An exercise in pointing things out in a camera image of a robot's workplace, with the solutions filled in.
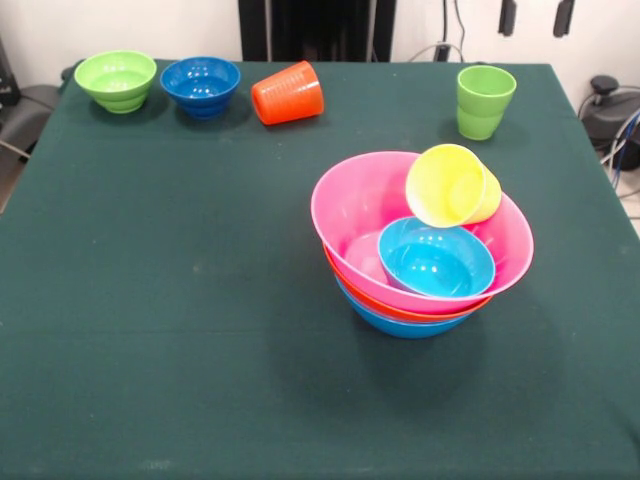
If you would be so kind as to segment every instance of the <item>floor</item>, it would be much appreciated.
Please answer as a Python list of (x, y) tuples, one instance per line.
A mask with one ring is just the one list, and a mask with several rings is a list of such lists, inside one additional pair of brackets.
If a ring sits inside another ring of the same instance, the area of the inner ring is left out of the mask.
[[(616, 191), (618, 196), (622, 196), (636, 190), (640, 190), (640, 169), (636, 169), (631, 172), (622, 172), (620, 175), (618, 190)], [(636, 229), (638, 237), (640, 237), (640, 192), (635, 195), (622, 198), (620, 201), (622, 202), (622, 206), (627, 212), (627, 215), (631, 219), (631, 223)]]

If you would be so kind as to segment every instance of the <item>orange bowl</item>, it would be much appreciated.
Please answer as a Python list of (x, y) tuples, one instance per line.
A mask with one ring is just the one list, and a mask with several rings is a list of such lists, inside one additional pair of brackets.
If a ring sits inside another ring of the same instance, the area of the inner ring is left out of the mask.
[(415, 312), (409, 312), (407, 310), (400, 310), (398, 308), (394, 308), (384, 303), (381, 303), (375, 298), (370, 297), (363, 291), (358, 290), (358, 288), (355, 287), (353, 283), (351, 283), (340, 272), (337, 265), (333, 261), (333, 258), (331, 258), (331, 253), (329, 253), (329, 250), (327, 250), (326, 245), (322, 244), (322, 249), (324, 250), (324, 254), (327, 257), (327, 260), (329, 261), (331, 270), (333, 270), (333, 273), (336, 275), (336, 277), (338, 277), (338, 280), (340, 280), (340, 283), (344, 285), (344, 288), (346, 288), (351, 295), (353, 295), (362, 305), (366, 306), (367, 308), (381, 315), (392, 317), (393, 319), (401, 322), (408, 322), (408, 323), (444, 322), (447, 320), (451, 320), (453, 318), (461, 317), (462, 315), (468, 315), (470, 313), (473, 313), (476, 310), (479, 310), (480, 308), (484, 307), (493, 298), (492, 296), (483, 298), (482, 300), (471, 305), (470, 307), (467, 307), (464, 310), (460, 310), (459, 312), (453, 312), (453, 313), (430, 315), (428, 313), (415, 313)]

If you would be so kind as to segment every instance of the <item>green cup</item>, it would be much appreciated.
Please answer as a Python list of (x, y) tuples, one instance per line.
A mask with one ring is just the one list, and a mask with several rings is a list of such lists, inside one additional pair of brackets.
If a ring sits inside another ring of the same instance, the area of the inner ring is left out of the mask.
[(141, 52), (119, 50), (87, 58), (75, 70), (78, 85), (111, 113), (139, 109), (149, 95), (156, 62)]
[(487, 140), (496, 131), (516, 91), (506, 70), (474, 65), (458, 73), (458, 131), (471, 140)]

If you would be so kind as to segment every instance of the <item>bowl rim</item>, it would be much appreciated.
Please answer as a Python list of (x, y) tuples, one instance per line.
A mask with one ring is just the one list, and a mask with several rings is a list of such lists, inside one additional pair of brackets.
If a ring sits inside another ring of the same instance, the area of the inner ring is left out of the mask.
[[(509, 90), (507, 90), (506, 92), (503, 93), (479, 93), (479, 92), (474, 92), (473, 90), (471, 90), (467, 85), (465, 85), (462, 81), (462, 76), (471, 71), (471, 70), (494, 70), (497, 71), (501, 74), (506, 74), (507, 77), (509, 77), (509, 79), (513, 82), (513, 85), (511, 86), (511, 88)], [(462, 88), (465, 92), (471, 94), (471, 95), (475, 95), (477, 97), (481, 97), (481, 98), (506, 98), (509, 95), (513, 95), (513, 92), (516, 91), (516, 88), (518, 88), (518, 81), (516, 80), (516, 77), (513, 76), (513, 74), (511, 72), (509, 72), (508, 70), (504, 69), (504, 68), (500, 68), (500, 67), (496, 67), (495, 65), (469, 65), (468, 67), (464, 67), (462, 70), (460, 70), (458, 72), (458, 75), (456, 77), (458, 86), (460, 88)]]
[(484, 298), (478, 303), (471, 305), (470, 307), (465, 308), (464, 310), (460, 310), (459, 312), (454, 313), (418, 313), (411, 312), (409, 310), (402, 310), (400, 308), (392, 307), (391, 305), (387, 305), (386, 303), (382, 303), (380, 300), (373, 298), (371, 295), (363, 292), (361, 289), (356, 287), (353, 283), (349, 281), (348, 278), (344, 276), (344, 274), (338, 269), (335, 261), (333, 260), (329, 249), (326, 244), (322, 244), (322, 248), (324, 250), (325, 256), (327, 257), (327, 261), (329, 262), (329, 266), (333, 271), (333, 274), (336, 278), (342, 283), (342, 286), (347, 289), (347, 291), (353, 295), (358, 301), (362, 302), (364, 306), (373, 310), (376, 313), (388, 315), (393, 318), (398, 318), (398, 320), (402, 320), (406, 323), (434, 323), (434, 322), (442, 322), (446, 320), (451, 320), (453, 318), (461, 317), (463, 315), (471, 315), (476, 310), (480, 310), (487, 303), (489, 303), (493, 296), (489, 296)]
[(170, 68), (175, 67), (176, 65), (183, 63), (183, 62), (188, 62), (188, 61), (193, 61), (193, 60), (215, 60), (217, 62), (221, 62), (221, 63), (226, 63), (227, 65), (231, 65), (231, 67), (235, 70), (235, 72), (238, 74), (238, 78), (236, 79), (236, 81), (226, 90), (223, 90), (222, 92), (218, 92), (215, 95), (212, 95), (211, 97), (206, 97), (206, 98), (216, 98), (216, 97), (220, 97), (222, 95), (225, 95), (229, 92), (232, 92), (233, 90), (235, 90), (238, 85), (240, 84), (240, 80), (242, 80), (242, 72), (240, 72), (240, 69), (237, 67), (237, 65), (229, 60), (226, 60), (224, 58), (220, 58), (220, 57), (210, 57), (207, 55), (198, 55), (195, 57), (187, 57), (187, 58), (182, 58), (180, 60), (176, 60), (175, 62), (170, 63), (169, 65), (167, 65), (163, 70), (162, 73), (160, 74), (160, 85), (162, 85), (162, 88), (167, 92), (170, 93), (172, 97), (177, 97), (177, 98), (181, 98), (184, 100), (194, 100), (193, 97), (189, 97), (187, 95), (181, 95), (179, 93), (175, 93), (171, 90), (169, 90), (167, 88), (164, 76), (165, 74), (169, 71)]
[[(331, 252), (331, 254), (333, 256), (335, 256), (336, 258), (338, 258), (339, 262), (342, 265), (344, 265), (347, 269), (349, 269), (351, 272), (353, 272), (355, 275), (365, 277), (370, 282), (373, 282), (378, 288), (382, 288), (383, 290), (388, 291), (390, 294), (394, 294), (394, 295), (398, 295), (399, 294), (400, 296), (409, 297), (409, 298), (412, 298), (412, 299), (418, 300), (418, 301), (430, 301), (430, 302), (441, 302), (441, 303), (469, 302), (469, 301), (481, 300), (481, 299), (487, 298), (489, 296), (497, 295), (498, 293), (504, 292), (505, 290), (508, 290), (513, 285), (515, 285), (524, 276), (524, 274), (527, 273), (527, 270), (529, 270), (529, 267), (531, 267), (531, 263), (533, 261), (533, 254), (534, 254), (535, 245), (534, 245), (534, 240), (533, 240), (533, 232), (531, 231), (531, 226), (529, 225), (529, 222), (527, 221), (527, 218), (524, 216), (524, 214), (522, 213), (522, 210), (520, 210), (518, 205), (513, 200), (511, 200), (511, 198), (504, 191), (502, 192), (502, 197), (501, 197), (501, 200), (500, 200), (501, 203), (506, 201), (508, 203), (513, 204), (513, 206), (515, 207), (516, 214), (519, 217), (522, 218), (522, 220), (524, 221), (524, 224), (527, 226), (528, 235), (526, 236), (527, 237), (527, 245), (526, 245), (526, 247), (527, 247), (527, 250), (528, 250), (528, 256), (527, 256), (526, 261), (524, 262), (524, 265), (520, 269), (520, 272), (518, 272), (518, 275), (515, 275), (513, 279), (511, 279), (509, 282), (505, 283), (500, 288), (497, 288), (495, 290), (491, 290), (491, 287), (489, 287), (489, 289), (485, 290), (483, 293), (481, 293), (479, 295), (474, 295), (474, 296), (470, 296), (470, 297), (441, 298), (441, 297), (425, 297), (424, 295), (419, 295), (417, 293), (405, 292), (403, 290), (399, 290), (397, 288), (394, 288), (394, 287), (392, 287), (390, 285), (386, 285), (384, 283), (381, 283), (381, 282), (377, 281), (375, 278), (372, 278), (369, 275), (366, 275), (366, 274), (360, 272), (358, 269), (354, 268), (349, 263), (347, 263), (338, 254), (338, 252), (336, 252), (335, 249), (331, 245), (329, 245), (325, 235), (322, 233), (322, 230), (319, 228), (318, 219), (316, 218), (316, 212), (315, 212), (315, 210), (316, 210), (315, 209), (316, 198), (317, 198), (318, 192), (319, 192), (321, 186), (323, 185), (323, 183), (327, 181), (327, 178), (331, 175), (331, 173), (333, 171), (338, 170), (340, 168), (343, 168), (344, 165), (347, 165), (349, 163), (357, 162), (357, 161), (361, 160), (362, 157), (368, 157), (368, 156), (370, 156), (372, 154), (396, 154), (396, 153), (404, 153), (407, 156), (415, 155), (415, 158), (417, 158), (420, 155), (419, 153), (415, 153), (415, 152), (406, 152), (406, 151), (398, 151), (398, 150), (386, 150), (386, 151), (380, 151), (380, 152), (363, 153), (363, 154), (360, 154), (360, 155), (356, 155), (356, 156), (347, 158), (347, 159), (345, 159), (345, 160), (333, 165), (329, 170), (327, 170), (324, 173), (324, 175), (322, 175), (322, 177), (320, 177), (320, 180), (318, 180), (318, 183), (316, 183), (316, 186), (313, 189), (313, 193), (311, 194), (311, 220), (313, 221), (314, 228), (316, 229), (316, 232), (317, 232), (318, 236), (320, 237), (320, 240), (322, 240), (322, 243), (327, 246), (327, 248)], [(464, 225), (463, 228), (473, 227), (474, 225), (477, 225), (477, 224)]]
[(410, 285), (408, 285), (407, 282), (405, 282), (400, 277), (398, 277), (387, 266), (387, 262), (385, 261), (385, 257), (382, 255), (382, 248), (381, 248), (382, 237), (384, 236), (385, 232), (388, 232), (389, 229), (392, 226), (394, 226), (394, 225), (396, 225), (396, 224), (398, 224), (400, 222), (407, 222), (409, 220), (417, 220), (424, 227), (429, 228), (429, 229), (433, 229), (433, 230), (438, 230), (440, 232), (443, 232), (443, 234), (445, 234), (445, 235), (447, 233), (450, 233), (450, 232), (460, 232), (463, 237), (469, 238), (472, 243), (474, 243), (476, 245), (479, 245), (479, 249), (489, 259), (489, 264), (491, 265), (491, 273), (488, 276), (488, 281), (486, 281), (486, 285), (481, 284), (481, 286), (483, 286), (484, 288), (482, 288), (479, 292), (477, 292), (477, 293), (475, 293), (473, 295), (465, 295), (465, 297), (473, 297), (475, 295), (480, 295), (491, 286), (491, 284), (493, 283), (493, 281), (496, 278), (496, 262), (495, 262), (495, 260), (493, 258), (493, 255), (491, 255), (491, 252), (487, 248), (487, 246), (484, 243), (482, 243), (482, 240), (480, 240), (478, 237), (476, 237), (469, 230), (467, 230), (466, 228), (462, 228), (461, 226), (450, 227), (450, 228), (432, 227), (431, 225), (427, 225), (426, 223), (424, 223), (422, 220), (420, 220), (415, 215), (409, 215), (409, 216), (406, 216), (406, 217), (401, 217), (401, 218), (395, 219), (394, 221), (392, 221), (389, 224), (387, 224), (387, 226), (382, 229), (382, 231), (380, 232), (380, 235), (378, 236), (378, 256), (380, 257), (380, 263), (382, 263), (382, 268), (384, 269), (385, 273), (387, 275), (391, 276), (396, 282), (398, 282), (399, 285), (402, 285), (404, 288), (406, 288), (410, 292), (418, 293), (418, 294), (420, 294), (422, 296), (426, 296), (426, 297), (429, 297), (429, 298), (442, 298), (442, 299), (461, 298), (461, 297), (456, 297), (456, 296), (447, 297), (447, 296), (443, 296), (443, 295), (434, 295), (434, 294), (431, 294), (431, 293), (420, 292), (419, 290), (417, 290), (417, 289), (411, 287)]
[[(78, 72), (80, 70), (82, 70), (83, 66), (86, 66), (88, 62), (90, 62), (92, 60), (95, 60), (97, 58), (100, 58), (100, 57), (107, 56), (107, 55), (122, 54), (122, 53), (137, 55), (137, 56), (142, 57), (145, 60), (151, 62), (151, 65), (153, 65), (153, 71), (151, 72), (149, 77), (146, 78), (144, 81), (136, 84), (133, 87), (129, 87), (126, 90), (118, 90), (117, 92), (105, 92), (104, 90), (96, 90), (96, 89), (93, 89), (91, 87), (88, 87), (87, 85), (83, 84), (82, 82), (80, 82), (78, 80)], [(90, 57), (87, 57), (82, 62), (80, 62), (78, 64), (78, 66), (75, 67), (75, 69), (73, 70), (73, 79), (80, 86), (80, 88), (82, 88), (83, 90), (86, 90), (87, 92), (92, 92), (92, 93), (96, 93), (96, 94), (126, 93), (126, 92), (130, 92), (132, 90), (135, 90), (137, 88), (140, 88), (140, 87), (146, 85), (147, 83), (151, 82), (151, 80), (153, 80), (153, 78), (156, 76), (156, 73), (158, 73), (158, 64), (156, 63), (156, 61), (152, 57), (150, 57), (149, 55), (147, 55), (144, 52), (141, 52), (139, 50), (109, 50), (109, 51), (106, 51), (106, 52), (100, 52), (100, 53), (96, 53), (95, 55), (91, 55)]]
[(466, 320), (467, 317), (471, 316), (471, 314), (474, 313), (474, 312), (463, 313), (462, 315), (458, 315), (457, 317), (447, 318), (447, 319), (444, 319), (444, 320), (442, 320), (440, 322), (422, 322), (422, 323), (419, 323), (419, 322), (405, 322), (405, 321), (402, 321), (401, 319), (395, 319), (395, 318), (389, 317), (386, 314), (377, 312), (377, 311), (373, 310), (371, 307), (369, 307), (369, 306), (363, 304), (362, 302), (360, 302), (360, 300), (358, 300), (353, 295), (353, 293), (351, 293), (349, 291), (349, 289), (347, 289), (345, 287), (345, 285), (340, 281), (340, 279), (337, 276), (336, 276), (336, 282), (338, 283), (338, 287), (340, 288), (342, 293), (347, 297), (347, 300), (349, 300), (350, 302), (355, 303), (358, 306), (358, 308), (361, 308), (362, 310), (364, 310), (369, 315), (373, 315), (373, 316), (377, 317), (379, 320), (382, 320), (384, 322), (389, 322), (390, 324), (397, 325), (399, 327), (419, 328), (419, 329), (445, 327), (445, 326), (451, 325), (454, 322), (461, 322), (463, 320)]

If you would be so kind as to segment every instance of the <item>plastic bowl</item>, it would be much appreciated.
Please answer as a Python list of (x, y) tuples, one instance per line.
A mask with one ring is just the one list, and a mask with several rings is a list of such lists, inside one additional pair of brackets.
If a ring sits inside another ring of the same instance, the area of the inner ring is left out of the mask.
[(480, 295), (443, 299), (406, 292), (371, 278), (345, 260), (354, 241), (412, 215), (404, 189), (417, 157), (410, 152), (358, 155), (335, 165), (318, 181), (311, 197), (311, 217), (338, 270), (379, 302), (417, 313), (459, 312), (513, 286), (531, 265), (533, 235), (522, 212), (504, 193), (491, 218), (464, 227), (487, 246), (496, 264), (493, 283)]
[(208, 120), (226, 110), (240, 78), (238, 67), (227, 60), (193, 57), (165, 68), (160, 83), (188, 115)]
[(364, 305), (360, 304), (340, 283), (340, 280), (336, 278), (338, 286), (344, 296), (347, 298), (353, 309), (356, 311), (364, 321), (366, 321), (373, 328), (380, 330), (381, 332), (398, 338), (427, 338), (439, 335), (453, 327), (460, 325), (470, 315), (462, 315), (460, 317), (453, 318), (451, 320), (445, 320), (438, 323), (403, 323), (393, 320), (384, 315), (380, 315), (372, 310), (369, 310)]
[(129, 113), (146, 100), (156, 71), (156, 62), (148, 55), (118, 50), (87, 58), (77, 66), (73, 77), (107, 111)]
[(484, 292), (495, 278), (491, 253), (462, 227), (439, 229), (406, 217), (387, 225), (379, 238), (382, 266), (398, 288), (466, 297)]
[(398, 322), (437, 323), (437, 322), (444, 322), (446, 320), (452, 320), (456, 317), (471, 314), (476, 310), (480, 310), (487, 303), (489, 303), (493, 298), (493, 297), (484, 298), (482, 300), (479, 300), (478, 303), (473, 304), (471, 307), (465, 308), (464, 310), (460, 310), (455, 313), (445, 313), (445, 314), (436, 314), (436, 315), (430, 315), (428, 313), (414, 313), (414, 312), (409, 312), (407, 310), (400, 310), (399, 308), (393, 308), (393, 307), (390, 307), (389, 305), (385, 305), (384, 303), (379, 302), (373, 297), (370, 297), (366, 293), (358, 290), (352, 283), (349, 283), (349, 280), (347, 280), (345, 276), (342, 274), (342, 272), (338, 270), (338, 267), (333, 261), (333, 258), (331, 257), (329, 250), (327, 250), (326, 245), (323, 245), (322, 247), (327, 257), (327, 261), (329, 262), (329, 266), (331, 267), (331, 270), (333, 270), (333, 273), (335, 274), (336, 278), (340, 281), (342, 286), (351, 294), (351, 296), (358, 301), (360, 305), (366, 307), (369, 310), (373, 310), (379, 315), (389, 317)]

